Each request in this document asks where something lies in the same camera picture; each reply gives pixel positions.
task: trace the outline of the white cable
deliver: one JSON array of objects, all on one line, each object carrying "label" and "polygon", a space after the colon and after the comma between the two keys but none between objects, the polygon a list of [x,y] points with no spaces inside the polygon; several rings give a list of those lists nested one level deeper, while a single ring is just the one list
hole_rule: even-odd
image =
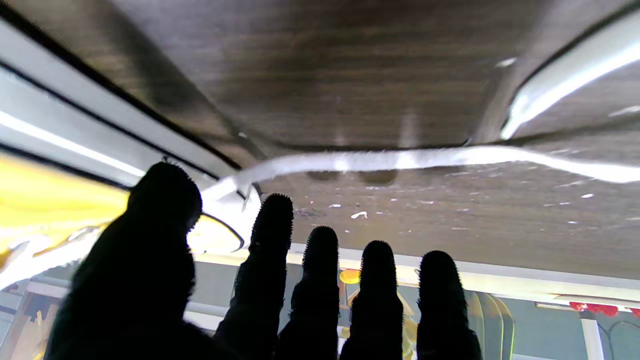
[{"label": "white cable", "polygon": [[508,146],[475,146],[380,152],[318,152],[263,161],[225,177],[202,192],[217,200],[253,183],[298,172],[380,171],[412,168],[485,165],[528,161],[610,183],[640,181],[640,167],[590,160],[570,160]]}]

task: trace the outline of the yellow surface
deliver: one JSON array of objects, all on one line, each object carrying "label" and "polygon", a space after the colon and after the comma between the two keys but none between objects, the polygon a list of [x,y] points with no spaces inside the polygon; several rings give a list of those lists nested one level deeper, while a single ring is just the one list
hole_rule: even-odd
[{"label": "yellow surface", "polygon": [[[51,249],[79,229],[112,221],[124,212],[129,196],[125,190],[6,154],[0,154],[0,174],[0,263],[16,241],[46,236]],[[232,231],[207,216],[200,217],[189,239],[199,252],[224,252],[238,243]]]}]

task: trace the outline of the yellow light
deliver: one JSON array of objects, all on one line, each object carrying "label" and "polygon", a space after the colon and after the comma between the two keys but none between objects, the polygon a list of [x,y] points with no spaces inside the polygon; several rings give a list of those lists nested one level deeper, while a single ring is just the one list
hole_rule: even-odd
[{"label": "yellow light", "polygon": [[358,284],[360,282],[360,271],[347,269],[340,273],[340,280],[345,284]]}]

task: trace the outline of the white light strip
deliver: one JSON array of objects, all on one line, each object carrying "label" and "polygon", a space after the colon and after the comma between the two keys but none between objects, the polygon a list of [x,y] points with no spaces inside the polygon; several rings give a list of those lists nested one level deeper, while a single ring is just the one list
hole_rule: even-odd
[{"label": "white light strip", "polygon": [[122,161],[116,160],[114,158],[110,158],[109,156],[101,154],[97,151],[93,151],[82,145],[78,145],[70,140],[67,140],[58,135],[52,134],[46,130],[40,129],[39,127],[33,126],[24,121],[16,119],[15,117],[7,113],[4,113],[2,111],[0,111],[0,124],[10,129],[20,131],[21,133],[27,134],[29,136],[33,136],[40,140],[59,146],[63,149],[73,151],[76,154],[80,154],[80,155],[86,156],[87,158],[97,160],[101,163],[111,165],[112,167],[118,168],[132,175],[140,176],[140,177],[145,175],[145,172],[138,168],[134,168],[131,165],[123,163]]},{"label": "white light strip", "polygon": [[511,138],[523,123],[563,97],[637,60],[640,60],[640,12],[591,35],[528,80],[511,104],[500,137]]}]

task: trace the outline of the finger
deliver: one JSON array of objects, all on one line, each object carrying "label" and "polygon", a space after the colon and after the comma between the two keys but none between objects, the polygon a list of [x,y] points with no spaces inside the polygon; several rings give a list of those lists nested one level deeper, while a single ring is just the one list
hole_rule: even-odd
[{"label": "finger", "polygon": [[276,194],[264,201],[253,225],[249,256],[238,269],[234,297],[214,335],[219,346],[242,359],[270,359],[273,355],[292,222],[291,200]]},{"label": "finger", "polygon": [[[74,274],[47,357],[74,358],[93,351],[96,341],[150,327],[132,299],[145,303],[156,323],[181,323],[195,280],[186,236],[201,210],[200,192],[182,169],[152,166],[131,190],[127,210],[104,230]],[[164,289],[164,296],[157,297],[157,289]]]},{"label": "finger", "polygon": [[481,359],[476,335],[468,327],[458,269],[446,252],[432,251],[422,258],[418,308],[418,359]]},{"label": "finger", "polygon": [[393,251],[383,241],[372,241],[362,254],[360,293],[351,308],[351,336],[340,359],[402,358],[402,326]]},{"label": "finger", "polygon": [[311,232],[302,269],[302,280],[293,290],[290,320],[280,333],[275,359],[335,359],[340,302],[338,237],[330,227],[316,227]]}]

